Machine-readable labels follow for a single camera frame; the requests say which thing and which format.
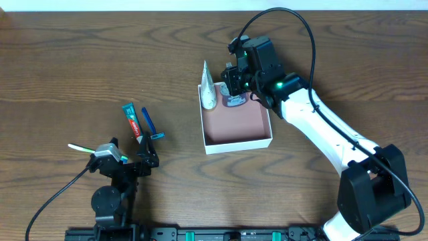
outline cardboard box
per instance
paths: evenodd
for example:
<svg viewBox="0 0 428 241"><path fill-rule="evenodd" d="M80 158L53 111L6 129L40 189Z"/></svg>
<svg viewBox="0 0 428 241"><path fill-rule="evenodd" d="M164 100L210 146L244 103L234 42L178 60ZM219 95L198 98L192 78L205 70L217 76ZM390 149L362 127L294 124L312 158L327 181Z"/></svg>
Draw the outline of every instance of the cardboard box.
<svg viewBox="0 0 428 241"><path fill-rule="evenodd" d="M220 84L214 83L217 106L205 110L201 106L201 85L198 85L199 108L206 154L266 148L272 141L269 112L249 99L241 106L226 107Z"/></svg>

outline wooden table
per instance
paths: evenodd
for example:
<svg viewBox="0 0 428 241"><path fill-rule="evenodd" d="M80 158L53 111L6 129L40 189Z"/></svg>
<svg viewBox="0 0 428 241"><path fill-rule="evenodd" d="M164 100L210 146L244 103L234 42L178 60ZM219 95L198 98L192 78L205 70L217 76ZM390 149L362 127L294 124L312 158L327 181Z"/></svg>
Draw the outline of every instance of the wooden table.
<svg viewBox="0 0 428 241"><path fill-rule="evenodd" d="M215 82L226 44L255 13L7 13L0 23L0 240L23 240L38 208L88 161L68 143L137 144L121 106L147 107L166 138L160 167L140 180L134 216L147 224L323 224L336 212L339 178L305 136L271 112L268 149L207 156L197 85L203 60ZM406 157L428 211L427 12L302 12L316 38L321 99L380 146ZM247 31L269 35L288 72L308 77L308 34L272 13ZM94 225L92 194L109 179L85 174L37 219L31 240L63 240ZM388 223L412 230L414 206ZM408 240L426 240L428 232Z"/></svg>

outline open box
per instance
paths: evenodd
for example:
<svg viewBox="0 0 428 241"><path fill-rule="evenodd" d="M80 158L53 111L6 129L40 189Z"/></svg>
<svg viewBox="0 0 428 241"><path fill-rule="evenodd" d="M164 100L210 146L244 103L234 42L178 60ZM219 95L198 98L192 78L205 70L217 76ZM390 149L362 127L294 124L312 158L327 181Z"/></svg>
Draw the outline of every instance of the open box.
<svg viewBox="0 0 428 241"><path fill-rule="evenodd" d="M220 85L214 83L217 106L205 110L201 105L201 85L198 85L199 108L206 154L266 148L272 141L269 112L249 99L241 106L226 107Z"/></svg>

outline white background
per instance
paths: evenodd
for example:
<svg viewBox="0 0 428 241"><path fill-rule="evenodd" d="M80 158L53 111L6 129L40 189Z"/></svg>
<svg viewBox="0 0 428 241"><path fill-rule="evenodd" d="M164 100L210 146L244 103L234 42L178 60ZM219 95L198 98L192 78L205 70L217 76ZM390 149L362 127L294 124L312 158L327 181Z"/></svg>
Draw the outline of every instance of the white background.
<svg viewBox="0 0 428 241"><path fill-rule="evenodd" d="M5 11L428 10L428 0L0 0Z"/></svg>

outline red toothpaste tube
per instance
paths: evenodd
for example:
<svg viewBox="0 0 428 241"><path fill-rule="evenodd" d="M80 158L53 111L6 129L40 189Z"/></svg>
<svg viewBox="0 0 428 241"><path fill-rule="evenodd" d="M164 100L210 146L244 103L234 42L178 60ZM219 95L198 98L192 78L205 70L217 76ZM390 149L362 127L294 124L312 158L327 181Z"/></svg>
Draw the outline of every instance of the red toothpaste tube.
<svg viewBox="0 0 428 241"><path fill-rule="evenodd" d="M125 104L124 106L122 106L122 109L125 112L126 117L128 118L132 130L134 131L136 140L138 141L138 143L140 143L142 139L142 133L140 123L138 122L138 117L135 113L134 104Z"/></svg>

